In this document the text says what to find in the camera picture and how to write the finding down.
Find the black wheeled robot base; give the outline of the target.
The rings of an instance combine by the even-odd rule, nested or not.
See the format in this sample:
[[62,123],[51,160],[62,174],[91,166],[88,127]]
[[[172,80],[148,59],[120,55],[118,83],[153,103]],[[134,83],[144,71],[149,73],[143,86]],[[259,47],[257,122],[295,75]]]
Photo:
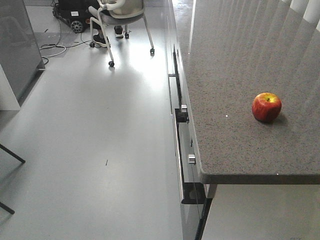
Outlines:
[[52,14],[68,25],[74,33],[83,33],[90,26],[89,6],[96,7],[97,0],[53,0]]

